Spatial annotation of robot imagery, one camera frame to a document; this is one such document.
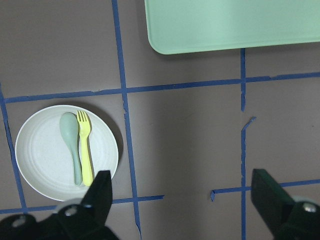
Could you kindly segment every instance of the plate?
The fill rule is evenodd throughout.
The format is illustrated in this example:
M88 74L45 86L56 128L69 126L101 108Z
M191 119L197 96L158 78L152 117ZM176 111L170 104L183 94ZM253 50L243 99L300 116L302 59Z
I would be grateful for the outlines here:
M161 54L320 41L319 0L145 0Z
M24 179L37 192L57 201L82 198L89 188L83 183L75 185L72 156L60 134L62 114L76 115L78 110L85 111L91 121L89 147L94 176L101 170L110 170L113 177L119 158L115 137L103 120L84 108L44 108L22 125L15 142L16 162Z

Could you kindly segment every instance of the screw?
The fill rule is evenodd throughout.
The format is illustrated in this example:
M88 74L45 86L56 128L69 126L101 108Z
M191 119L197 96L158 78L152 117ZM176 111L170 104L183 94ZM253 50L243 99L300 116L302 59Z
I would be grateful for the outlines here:
M305 211L309 213L315 213L317 211L317 207L311 203L305 202L302 207L304 208Z
M20 215L20 217L12 223L12 227L18 228L22 226L23 224L26 223L26 216L25 215Z
M67 216L67 217L70 217L72 215L75 215L77 213L77 206L72 206L70 208L68 208L64 214Z

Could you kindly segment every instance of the fork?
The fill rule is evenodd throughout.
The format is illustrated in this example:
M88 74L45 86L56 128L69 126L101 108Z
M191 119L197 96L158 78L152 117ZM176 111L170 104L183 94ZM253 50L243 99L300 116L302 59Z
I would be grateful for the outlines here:
M84 185L90 186L94 178L88 152L88 136L91 132L89 117L85 111L77 111L76 119L80 125L82 180Z

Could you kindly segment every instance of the blue tape line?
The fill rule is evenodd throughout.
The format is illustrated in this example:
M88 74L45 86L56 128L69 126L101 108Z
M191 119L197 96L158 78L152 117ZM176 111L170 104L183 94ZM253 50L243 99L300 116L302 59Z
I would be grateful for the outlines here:
M216 192L215 192L215 190L212 190L211 194L210 194L210 199L212 202L215 200L215 197L216 197Z
M156 196L139 196L137 198L138 202L143 201L153 201L153 200L161 200L164 199L165 195L156 195Z
M18 165L16 162L15 149L14 149L14 144L12 142L10 128L9 128L9 122L8 122L8 113L7 113L7 108L6 108L6 104L4 101L4 96L2 93L1 85L0 85L0 105L1 105L1 112L2 112L2 117L3 117L6 139L7 139L8 145L9 145L9 149L10 149L11 164L12 164L12 168L13 168L15 183L17 186L18 194L19 194L20 204L21 204L21 207L23 209L25 209L27 207L27 205L26 205L25 195L24 195L24 191L22 188L21 179L20 179L20 175L19 175L19 168L18 168Z
M246 108L246 83L241 83L241 111L244 112Z
M52 211L55 209L57 206L56 205L51 205L51 206L34 206L34 207L28 207L27 210L28 212L36 212L36 211Z
M313 179L313 180L303 180L303 181L290 181L290 182L282 182L279 185L283 188L287 187L296 187L296 186L307 186L307 185L314 185L320 184L320 179ZM242 187L232 187L232 188L221 188L213 190L215 194L225 194L225 193L235 193L241 192L243 190ZM250 186L246 186L244 188L245 191L251 191Z
M138 87L129 87L129 88L105 89L101 91L79 91L79 92L53 93L53 94L31 95L31 96L16 96L16 97L4 98L4 103L9 104L9 103L49 100L49 99L57 99L57 98L67 99L67 98L90 97L90 96L99 96L99 95L140 93L140 92L152 92L152 91L163 91L163 90L173 90L173 89L187 89L187 88L198 88L198 87L208 87L208 86L241 84L241 110L244 111L246 106L246 83L318 78L318 77L320 77L320 72L287 74L287 75L278 75L274 77L256 76L256 77L246 77L245 80L244 78L243 79L209 80L209 81L185 82L185 83L165 84L165 85L155 85L155 86L138 86Z
M119 20L119 11L118 11L118 2L117 2L117 0L112 0L111 2L112 2L113 21L114 21L115 40L116 40L116 48L117 48L117 55L118 55L121 89L127 91L125 63L124 63L124 56L123 56L123 49L122 49L120 20ZM122 93L122 100L123 100L123 108L124 108L124 123L125 123L125 131L126 131L126 142L127 142L127 148L128 148L132 197L134 200L133 201L134 219L135 219L135 224L138 227L138 230L140 233L140 238L141 238L142 235L141 235L141 226L140 226L138 193L137 193L137 183L136 183L136 173L135 173L135 163L134 163L133 145L132 145L132 137L131 137L130 116L129 116L127 92Z
M280 186L285 188L285 187L296 187L296 186L305 186L305 185L313 185L313 184L320 184L320 179L283 182L283 183L280 183Z
M241 111L246 108L246 49L240 50L240 75L241 75Z
M268 81L280 81L280 80L293 80L293 79L308 79L308 78L319 78L320 72L307 72L307 73L296 73L296 74L284 74L278 76L255 76L247 77L247 83L256 82L268 82Z
M48 100L48 99L67 99L67 98L78 98L78 97L89 97L99 95L111 95L111 94L122 94L123 90L120 88L107 89L101 91L78 91L78 92L65 92L65 93L53 93L43 95L32 95L32 96L17 96L8 97L4 99L5 103L17 103L17 102L28 102L37 100Z
M140 92L187 89L187 88L198 88L198 87L208 87L208 86L234 85L234 84L240 84L241 82L242 82L241 79L226 79L226 80L185 82L185 83L155 85L155 86L138 86L138 87L127 88L127 92L140 93Z
M140 197L130 197L130 198L120 198L114 199L112 204L124 204L124 203L133 203L133 202L144 202L144 201L154 201L164 199L165 195L155 195L155 196L140 196ZM37 211L51 211L54 210L57 206L35 206L35 207L26 207L26 208L11 208L11 209L0 209L0 214L12 214L12 213L22 213L22 212L37 212Z
M246 130L256 120L254 116L241 130L241 238L246 239Z
M24 212L25 209L22 208L11 208L11 209L1 209L0 214L17 214Z

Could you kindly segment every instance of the green spoon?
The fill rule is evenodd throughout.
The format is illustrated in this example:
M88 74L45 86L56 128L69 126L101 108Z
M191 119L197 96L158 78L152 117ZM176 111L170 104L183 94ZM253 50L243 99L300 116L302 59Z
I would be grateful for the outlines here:
M78 121L73 113L66 112L61 116L60 133L72 155L74 184L79 186L82 183L82 173L78 153Z

